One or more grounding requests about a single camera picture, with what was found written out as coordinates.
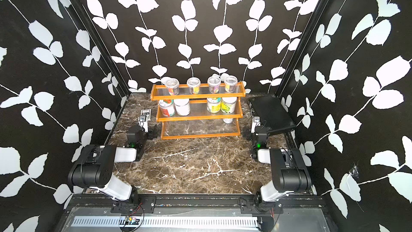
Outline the red label large jar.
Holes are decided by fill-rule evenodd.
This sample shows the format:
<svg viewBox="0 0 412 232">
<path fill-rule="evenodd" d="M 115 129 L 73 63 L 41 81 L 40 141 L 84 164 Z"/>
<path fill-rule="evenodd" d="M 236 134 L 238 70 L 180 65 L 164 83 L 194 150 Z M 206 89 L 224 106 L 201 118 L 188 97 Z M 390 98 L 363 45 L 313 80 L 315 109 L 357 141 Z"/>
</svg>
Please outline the red label large jar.
<svg viewBox="0 0 412 232">
<path fill-rule="evenodd" d="M 174 107 L 174 100 L 172 99 L 159 100 L 158 105 L 164 117 L 171 117 L 175 115 L 176 111 Z"/>
</svg>

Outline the white large jar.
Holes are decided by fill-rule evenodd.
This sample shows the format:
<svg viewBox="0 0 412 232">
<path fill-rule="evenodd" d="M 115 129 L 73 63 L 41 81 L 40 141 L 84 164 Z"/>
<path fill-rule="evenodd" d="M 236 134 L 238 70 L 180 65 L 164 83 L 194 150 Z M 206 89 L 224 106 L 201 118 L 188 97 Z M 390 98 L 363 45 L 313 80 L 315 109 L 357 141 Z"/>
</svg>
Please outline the white large jar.
<svg viewBox="0 0 412 232">
<path fill-rule="evenodd" d="M 191 112 L 189 99 L 175 99 L 174 106 L 176 108 L 177 114 L 180 116 L 187 116 Z"/>
</svg>

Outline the small seed jar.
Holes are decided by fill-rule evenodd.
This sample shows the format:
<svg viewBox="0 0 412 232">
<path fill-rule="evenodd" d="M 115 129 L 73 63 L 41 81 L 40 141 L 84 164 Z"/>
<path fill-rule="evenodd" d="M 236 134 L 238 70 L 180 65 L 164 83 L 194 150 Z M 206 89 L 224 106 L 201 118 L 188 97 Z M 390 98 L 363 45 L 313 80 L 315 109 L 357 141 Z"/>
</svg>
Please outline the small seed jar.
<svg viewBox="0 0 412 232">
<path fill-rule="evenodd" d="M 225 91 L 228 93 L 233 93 L 235 92 L 235 89 L 237 87 L 238 79 L 233 76 L 229 75 L 224 79 L 224 84 L 225 84 Z"/>
<path fill-rule="evenodd" d="M 192 95 L 197 95 L 200 91 L 201 81 L 197 77 L 191 77 L 187 80 L 187 86 L 189 88 L 189 92 Z"/>
<path fill-rule="evenodd" d="M 176 78 L 170 78 L 170 79 L 168 79 L 166 82 L 165 82 L 165 86 L 166 86 L 166 88 L 167 88 L 167 90 L 168 90 L 168 93 L 171 95 L 171 96 L 175 96 L 175 95 L 178 95 L 179 94 L 179 86 L 180 86 L 180 83 L 179 83 L 179 81 L 176 79 Z"/>
<path fill-rule="evenodd" d="M 207 80 L 210 93 L 219 93 L 221 86 L 221 79 L 219 76 L 210 76 Z"/>
</svg>

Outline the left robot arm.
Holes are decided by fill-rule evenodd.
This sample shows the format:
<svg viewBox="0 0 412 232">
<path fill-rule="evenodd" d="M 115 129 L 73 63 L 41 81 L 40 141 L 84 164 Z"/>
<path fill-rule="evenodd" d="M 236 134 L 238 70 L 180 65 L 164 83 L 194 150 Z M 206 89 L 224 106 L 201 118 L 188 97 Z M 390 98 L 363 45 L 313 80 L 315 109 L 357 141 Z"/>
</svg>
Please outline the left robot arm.
<svg viewBox="0 0 412 232">
<path fill-rule="evenodd" d="M 141 199 L 136 188 L 113 174 L 113 168 L 116 163 L 140 161 L 146 142 L 157 137 L 157 125 L 146 128 L 145 124 L 139 123 L 127 131 L 127 141 L 123 147 L 85 146 L 68 173 L 69 184 L 99 191 L 116 201 L 139 205 Z"/>
</svg>

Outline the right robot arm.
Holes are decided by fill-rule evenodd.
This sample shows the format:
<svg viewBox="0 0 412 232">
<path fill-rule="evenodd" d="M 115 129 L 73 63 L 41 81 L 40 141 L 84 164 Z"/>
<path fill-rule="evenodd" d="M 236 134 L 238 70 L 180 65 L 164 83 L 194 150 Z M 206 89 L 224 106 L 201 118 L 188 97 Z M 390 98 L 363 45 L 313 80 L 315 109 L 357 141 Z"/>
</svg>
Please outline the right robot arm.
<svg viewBox="0 0 412 232">
<path fill-rule="evenodd" d="M 244 129 L 242 136 L 252 143 L 251 157 L 257 162 L 269 164 L 271 180 L 256 193 L 257 203 L 274 203 L 292 193 L 309 191 L 312 179 L 297 148 L 268 147 L 269 132 L 263 125 Z"/>
</svg>

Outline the small jar behind shelf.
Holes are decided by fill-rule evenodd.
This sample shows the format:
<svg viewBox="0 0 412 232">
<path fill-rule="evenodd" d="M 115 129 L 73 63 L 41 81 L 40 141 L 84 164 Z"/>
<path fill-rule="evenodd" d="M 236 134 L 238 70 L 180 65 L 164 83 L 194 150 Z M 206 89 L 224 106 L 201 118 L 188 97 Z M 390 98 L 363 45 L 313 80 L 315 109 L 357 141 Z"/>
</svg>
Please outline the small jar behind shelf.
<svg viewBox="0 0 412 232">
<path fill-rule="evenodd" d="M 226 124 L 231 124 L 231 123 L 233 123 L 233 121 L 234 121 L 234 118 L 224 118 L 223 119 L 223 122 L 226 123 Z"/>
</svg>

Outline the green label large jar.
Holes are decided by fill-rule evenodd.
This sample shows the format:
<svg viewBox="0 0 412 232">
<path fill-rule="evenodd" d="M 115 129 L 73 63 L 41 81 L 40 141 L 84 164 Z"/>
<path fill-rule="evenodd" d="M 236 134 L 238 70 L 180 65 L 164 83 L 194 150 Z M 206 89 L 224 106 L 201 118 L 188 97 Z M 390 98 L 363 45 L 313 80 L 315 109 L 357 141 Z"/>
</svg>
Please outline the green label large jar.
<svg viewBox="0 0 412 232">
<path fill-rule="evenodd" d="M 234 113 L 237 101 L 237 97 L 222 97 L 221 111 L 225 114 Z"/>
</svg>

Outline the yellow green label jar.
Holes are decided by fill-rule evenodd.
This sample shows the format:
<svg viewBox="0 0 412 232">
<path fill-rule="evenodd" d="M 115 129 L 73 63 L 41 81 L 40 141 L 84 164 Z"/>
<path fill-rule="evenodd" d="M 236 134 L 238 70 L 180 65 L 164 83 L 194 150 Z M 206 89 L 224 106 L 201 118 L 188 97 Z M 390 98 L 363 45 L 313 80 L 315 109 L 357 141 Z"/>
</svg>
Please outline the yellow green label jar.
<svg viewBox="0 0 412 232">
<path fill-rule="evenodd" d="M 221 110 L 221 97 L 207 98 L 207 110 L 210 113 L 218 113 Z"/>
</svg>

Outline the orange wooden shelf rack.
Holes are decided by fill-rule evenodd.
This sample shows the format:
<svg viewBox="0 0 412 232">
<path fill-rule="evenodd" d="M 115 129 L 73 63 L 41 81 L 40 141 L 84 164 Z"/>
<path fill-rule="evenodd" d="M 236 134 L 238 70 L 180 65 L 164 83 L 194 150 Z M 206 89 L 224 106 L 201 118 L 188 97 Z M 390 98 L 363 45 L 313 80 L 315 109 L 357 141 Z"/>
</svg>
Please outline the orange wooden shelf rack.
<svg viewBox="0 0 412 232">
<path fill-rule="evenodd" d="M 200 93 L 197 95 L 190 94 L 187 85 L 180 85 L 179 90 L 178 95 L 171 96 L 164 85 L 155 84 L 152 87 L 150 94 L 152 101 L 158 102 L 165 99 L 190 100 L 191 112 L 187 116 L 175 114 L 171 117 L 164 117 L 160 107 L 157 108 L 156 122 L 162 124 L 161 139 L 176 140 L 241 135 L 239 126 L 239 119 L 243 117 L 241 99 L 246 96 L 242 82 L 237 83 L 233 93 L 225 91 L 224 83 L 221 84 L 219 93 L 210 93 L 206 83 L 200 85 Z M 210 97 L 237 97 L 235 112 L 232 114 L 225 114 L 221 111 L 210 113 L 207 110 L 207 98 Z M 231 124 L 226 124 L 223 122 L 224 118 L 234 118 L 234 121 Z"/>
</svg>

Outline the small black white card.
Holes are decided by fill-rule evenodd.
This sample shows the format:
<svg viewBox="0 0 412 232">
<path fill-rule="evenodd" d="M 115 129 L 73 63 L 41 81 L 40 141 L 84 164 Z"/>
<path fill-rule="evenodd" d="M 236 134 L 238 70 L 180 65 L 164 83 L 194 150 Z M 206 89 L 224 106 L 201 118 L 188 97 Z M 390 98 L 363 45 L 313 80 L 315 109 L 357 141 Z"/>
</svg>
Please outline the small black white card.
<svg viewBox="0 0 412 232">
<path fill-rule="evenodd" d="M 151 110 L 150 109 L 141 110 L 141 115 L 146 116 L 147 120 L 150 120 L 151 119 Z"/>
</svg>

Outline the black flat case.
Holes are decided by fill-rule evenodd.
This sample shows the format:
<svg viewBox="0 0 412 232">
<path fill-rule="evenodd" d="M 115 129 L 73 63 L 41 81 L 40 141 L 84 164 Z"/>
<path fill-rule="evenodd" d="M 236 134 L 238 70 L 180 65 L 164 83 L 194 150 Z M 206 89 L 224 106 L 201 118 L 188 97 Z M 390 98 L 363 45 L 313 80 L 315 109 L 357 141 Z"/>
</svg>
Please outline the black flat case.
<svg viewBox="0 0 412 232">
<path fill-rule="evenodd" d="M 275 95 L 253 97 L 249 99 L 249 102 L 254 116 L 260 117 L 269 136 L 295 130 L 296 124 Z"/>
</svg>

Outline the small circuit board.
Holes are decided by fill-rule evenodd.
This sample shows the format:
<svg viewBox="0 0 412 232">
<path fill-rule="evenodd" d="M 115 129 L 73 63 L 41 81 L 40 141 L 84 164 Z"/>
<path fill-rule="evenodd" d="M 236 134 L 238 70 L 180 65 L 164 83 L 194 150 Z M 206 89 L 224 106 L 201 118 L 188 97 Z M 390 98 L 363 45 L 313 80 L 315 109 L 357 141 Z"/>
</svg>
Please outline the small circuit board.
<svg viewBox="0 0 412 232">
<path fill-rule="evenodd" d="M 137 226 L 140 224 L 139 217 L 125 217 L 122 221 L 122 225 L 125 226 Z"/>
</svg>

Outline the black front rail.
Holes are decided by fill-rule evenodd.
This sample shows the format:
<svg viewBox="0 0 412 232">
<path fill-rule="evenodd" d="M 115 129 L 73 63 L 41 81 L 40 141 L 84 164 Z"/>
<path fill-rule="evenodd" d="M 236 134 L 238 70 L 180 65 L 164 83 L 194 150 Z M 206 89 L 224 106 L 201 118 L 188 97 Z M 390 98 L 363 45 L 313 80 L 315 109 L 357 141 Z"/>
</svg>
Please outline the black front rail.
<svg viewBox="0 0 412 232">
<path fill-rule="evenodd" d="M 129 214 L 137 205 L 153 214 L 156 209 L 172 208 L 235 208 L 242 214 L 268 216 L 284 213 L 287 209 L 320 209 L 328 213 L 322 197 L 309 194 L 291 194 L 274 203 L 260 201 L 254 194 L 137 194 L 129 201 L 115 201 L 103 194 L 76 194 L 65 210 L 75 207 L 108 208 L 113 213 Z"/>
</svg>

